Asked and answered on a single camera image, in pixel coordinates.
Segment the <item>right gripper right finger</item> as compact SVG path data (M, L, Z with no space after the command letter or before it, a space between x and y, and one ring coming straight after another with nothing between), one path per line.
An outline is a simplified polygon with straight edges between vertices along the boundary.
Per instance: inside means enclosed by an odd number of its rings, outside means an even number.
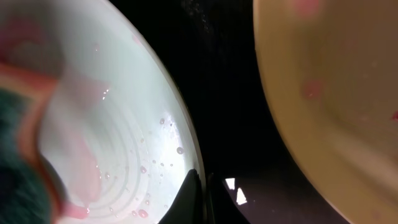
M209 224L249 224L233 203L221 177L207 178L207 215Z

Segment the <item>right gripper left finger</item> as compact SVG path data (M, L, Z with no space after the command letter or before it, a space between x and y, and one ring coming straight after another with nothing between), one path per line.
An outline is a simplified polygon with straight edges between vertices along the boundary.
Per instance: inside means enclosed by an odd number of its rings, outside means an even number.
M178 194L159 224L203 224L203 196L199 175L188 171Z

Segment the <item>light green plate front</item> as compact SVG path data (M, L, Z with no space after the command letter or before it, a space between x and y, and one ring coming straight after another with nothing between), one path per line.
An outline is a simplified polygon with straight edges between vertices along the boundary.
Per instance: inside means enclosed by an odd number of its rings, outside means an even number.
M56 223L159 223L188 171L203 177L177 87L109 1L2 1L2 64L55 80L37 143Z

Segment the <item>green sponge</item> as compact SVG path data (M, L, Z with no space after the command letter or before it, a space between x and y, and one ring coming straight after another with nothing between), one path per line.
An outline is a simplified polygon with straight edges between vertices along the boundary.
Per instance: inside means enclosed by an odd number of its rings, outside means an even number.
M56 223L63 192L37 137L55 80L1 65L1 223Z

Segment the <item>round black tray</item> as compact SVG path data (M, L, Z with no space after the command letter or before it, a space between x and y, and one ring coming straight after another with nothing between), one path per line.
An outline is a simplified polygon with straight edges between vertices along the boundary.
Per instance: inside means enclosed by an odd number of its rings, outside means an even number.
M118 0L192 117L207 178L249 223L344 223L286 149L262 89L251 1Z

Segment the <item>yellow plate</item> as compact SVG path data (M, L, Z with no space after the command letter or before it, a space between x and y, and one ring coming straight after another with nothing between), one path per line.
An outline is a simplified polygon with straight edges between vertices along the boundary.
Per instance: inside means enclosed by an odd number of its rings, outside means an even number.
M351 223L397 222L397 0L258 0L254 38L277 129Z

